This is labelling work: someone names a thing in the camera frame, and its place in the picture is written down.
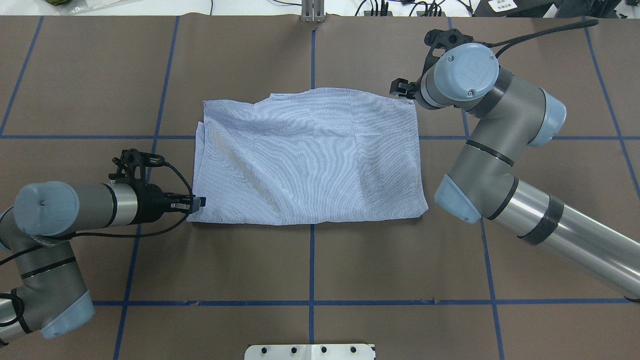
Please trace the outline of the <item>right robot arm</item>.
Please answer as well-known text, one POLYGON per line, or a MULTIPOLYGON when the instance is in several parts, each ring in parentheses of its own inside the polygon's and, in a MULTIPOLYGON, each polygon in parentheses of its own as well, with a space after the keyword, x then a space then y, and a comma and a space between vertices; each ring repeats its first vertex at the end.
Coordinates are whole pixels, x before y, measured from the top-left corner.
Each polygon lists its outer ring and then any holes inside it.
POLYGON ((547 144, 563 127, 561 101, 474 42, 446 50, 416 81, 393 80, 389 92, 429 110, 455 107, 478 120, 435 191, 441 208, 469 224, 498 223, 639 303, 638 242, 514 176, 526 148, 547 144))

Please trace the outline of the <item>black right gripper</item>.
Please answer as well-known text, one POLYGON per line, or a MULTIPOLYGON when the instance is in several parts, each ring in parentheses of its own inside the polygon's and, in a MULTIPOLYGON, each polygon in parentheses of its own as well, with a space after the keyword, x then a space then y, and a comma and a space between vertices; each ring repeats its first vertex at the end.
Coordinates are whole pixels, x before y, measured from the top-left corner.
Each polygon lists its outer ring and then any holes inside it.
POLYGON ((390 95, 407 100, 425 100, 422 93, 422 77, 415 81, 403 78, 394 79, 390 84, 390 95))

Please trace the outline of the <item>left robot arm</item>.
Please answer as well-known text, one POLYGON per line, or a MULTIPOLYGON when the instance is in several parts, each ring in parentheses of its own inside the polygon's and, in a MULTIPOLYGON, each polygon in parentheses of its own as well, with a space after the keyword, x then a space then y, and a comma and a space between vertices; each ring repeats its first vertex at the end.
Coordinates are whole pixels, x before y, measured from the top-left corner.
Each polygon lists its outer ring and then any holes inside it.
POLYGON ((205 197, 124 183, 32 183, 1 215, 1 248, 16 262, 22 285, 1 294, 1 346, 39 332, 61 337, 95 314, 71 246, 98 229, 153 223, 164 214, 194 214, 205 197))

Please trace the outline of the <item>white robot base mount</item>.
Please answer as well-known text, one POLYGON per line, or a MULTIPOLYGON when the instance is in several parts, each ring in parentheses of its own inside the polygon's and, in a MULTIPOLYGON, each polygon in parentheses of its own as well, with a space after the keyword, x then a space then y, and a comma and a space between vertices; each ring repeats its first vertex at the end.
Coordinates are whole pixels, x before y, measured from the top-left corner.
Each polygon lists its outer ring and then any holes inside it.
POLYGON ((245 360, 375 360, 374 344, 259 344, 249 346, 245 360))

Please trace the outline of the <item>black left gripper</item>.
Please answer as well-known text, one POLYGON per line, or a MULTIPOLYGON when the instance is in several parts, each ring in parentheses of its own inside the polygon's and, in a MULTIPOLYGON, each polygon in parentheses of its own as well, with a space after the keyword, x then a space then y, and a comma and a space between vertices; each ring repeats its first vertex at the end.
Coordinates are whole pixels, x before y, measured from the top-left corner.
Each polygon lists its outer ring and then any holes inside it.
POLYGON ((194 208, 206 207, 205 197, 165 192, 155 184, 138 186, 135 189, 137 198, 137 222, 156 222, 164 214, 190 214, 194 208))

